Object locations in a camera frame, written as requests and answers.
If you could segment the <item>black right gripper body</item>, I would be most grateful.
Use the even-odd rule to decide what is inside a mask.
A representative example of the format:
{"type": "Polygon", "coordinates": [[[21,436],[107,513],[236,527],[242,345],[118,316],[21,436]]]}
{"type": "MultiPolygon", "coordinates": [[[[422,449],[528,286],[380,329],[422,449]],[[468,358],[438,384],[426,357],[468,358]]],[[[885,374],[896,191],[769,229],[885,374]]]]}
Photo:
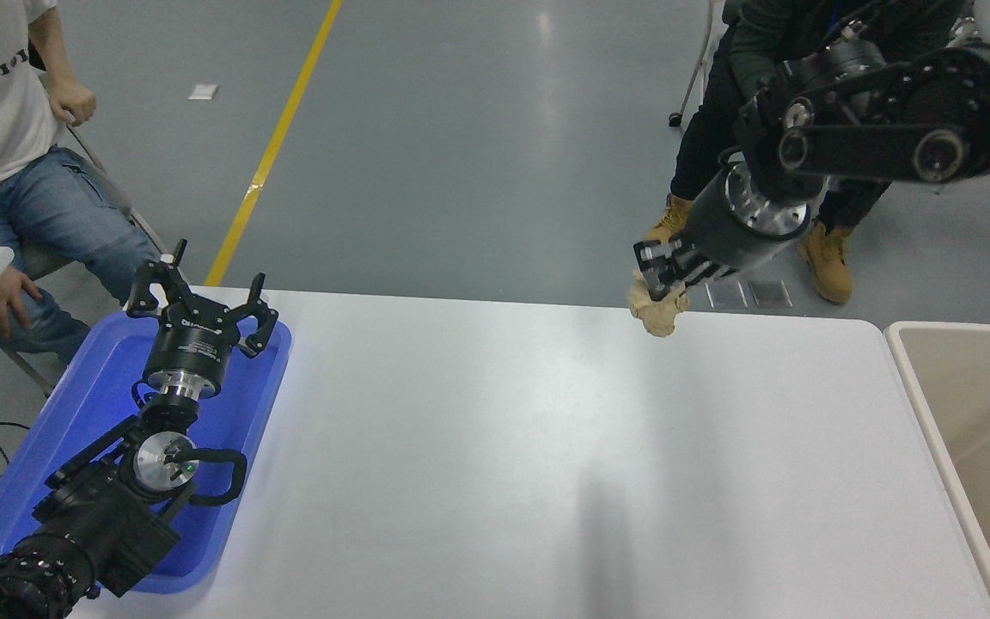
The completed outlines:
{"type": "Polygon", "coordinates": [[[746,166],[727,166],[699,193],[681,231],[681,274],[731,277],[755,269],[809,221],[808,200],[768,199],[746,166]]]}

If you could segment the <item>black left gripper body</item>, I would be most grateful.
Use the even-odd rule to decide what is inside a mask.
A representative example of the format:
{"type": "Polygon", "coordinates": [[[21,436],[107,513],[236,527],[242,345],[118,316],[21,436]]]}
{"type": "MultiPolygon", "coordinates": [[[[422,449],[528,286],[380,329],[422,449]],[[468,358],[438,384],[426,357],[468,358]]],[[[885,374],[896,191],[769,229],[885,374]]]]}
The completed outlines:
{"type": "Polygon", "coordinates": [[[192,315],[177,307],[166,307],[160,314],[160,330],[150,349],[144,377],[150,384],[160,376],[188,372],[206,383],[223,383],[232,349],[240,339],[233,322],[224,318],[192,315]]]}

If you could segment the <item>person's right hand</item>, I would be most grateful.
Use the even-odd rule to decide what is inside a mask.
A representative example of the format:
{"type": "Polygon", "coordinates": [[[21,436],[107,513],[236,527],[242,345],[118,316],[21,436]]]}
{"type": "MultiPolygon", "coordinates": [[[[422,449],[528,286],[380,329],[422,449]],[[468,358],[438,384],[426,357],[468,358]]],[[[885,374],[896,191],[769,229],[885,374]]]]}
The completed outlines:
{"type": "Polygon", "coordinates": [[[10,340],[19,329],[32,327],[25,301],[42,301],[40,288],[23,271],[6,266],[0,275],[0,338],[10,340]]]}

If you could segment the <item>person's left hand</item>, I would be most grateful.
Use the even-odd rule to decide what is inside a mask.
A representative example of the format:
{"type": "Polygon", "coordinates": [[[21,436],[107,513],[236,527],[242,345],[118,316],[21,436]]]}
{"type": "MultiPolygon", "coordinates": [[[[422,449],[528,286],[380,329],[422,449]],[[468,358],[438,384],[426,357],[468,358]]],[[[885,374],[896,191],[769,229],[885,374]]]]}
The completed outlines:
{"type": "Polygon", "coordinates": [[[50,81],[46,90],[52,116],[64,125],[78,128],[95,116],[97,95],[75,79],[50,81]]]}

